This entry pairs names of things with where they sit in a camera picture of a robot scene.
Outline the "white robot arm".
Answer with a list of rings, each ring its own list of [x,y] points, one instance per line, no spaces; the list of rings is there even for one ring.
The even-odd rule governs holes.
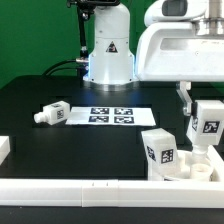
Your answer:
[[[127,8],[98,6],[84,81],[104,90],[136,81],[177,82],[184,113],[190,114],[192,82],[224,82],[224,0],[156,0],[144,24],[131,53]]]

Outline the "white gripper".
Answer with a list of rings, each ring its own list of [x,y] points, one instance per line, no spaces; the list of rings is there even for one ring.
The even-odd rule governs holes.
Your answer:
[[[224,38],[195,31],[191,22],[154,23],[140,36],[136,53],[141,81],[179,81],[185,116],[192,113],[190,82],[224,82]]]

